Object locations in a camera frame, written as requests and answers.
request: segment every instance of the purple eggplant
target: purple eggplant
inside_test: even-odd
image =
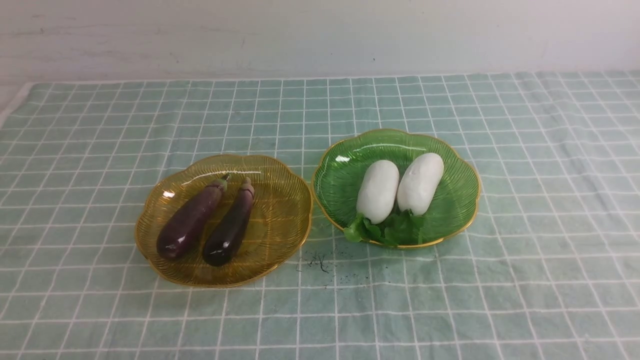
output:
[[[227,174],[205,186],[167,221],[160,230],[156,243],[156,249],[162,258],[178,259],[198,243],[205,224],[227,190],[228,178]]]
[[[247,177],[229,211],[213,229],[202,250],[203,260],[212,266],[222,266],[235,256],[244,239],[253,208],[254,189]]]

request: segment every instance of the lettuce leaf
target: lettuce leaf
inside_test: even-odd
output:
[[[377,241],[388,247],[417,245],[425,241],[424,218],[415,217],[410,210],[391,213],[381,224],[372,224],[358,213],[352,223],[344,229],[347,241]]]

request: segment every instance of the yellow plate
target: yellow plate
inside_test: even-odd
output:
[[[162,226],[206,184],[227,173],[231,174],[227,192],[207,223],[200,243],[176,261],[160,258],[156,238]],[[255,200],[243,244],[230,263],[210,266],[202,260],[202,246],[231,207],[245,177],[255,188]],[[311,229],[312,205],[307,183],[274,158],[211,156],[153,188],[136,224],[136,245],[151,267],[171,282],[210,288],[238,286],[265,276],[295,254]]]

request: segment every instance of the white radish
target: white radish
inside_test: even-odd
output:
[[[372,224],[384,221],[394,208],[399,181],[396,164],[389,160],[371,164],[360,185],[356,210]]]
[[[419,217],[427,212],[444,172],[442,158],[433,152],[418,156],[404,172],[397,191],[400,211]]]

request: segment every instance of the eggplant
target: eggplant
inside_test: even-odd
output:
[[[204,226],[227,190],[225,175],[187,200],[167,221],[157,238],[156,249],[163,259],[181,258],[198,242]]]
[[[202,259],[207,264],[223,266],[237,254],[249,224],[254,192],[251,180],[247,177],[238,189],[231,208],[204,244]]]

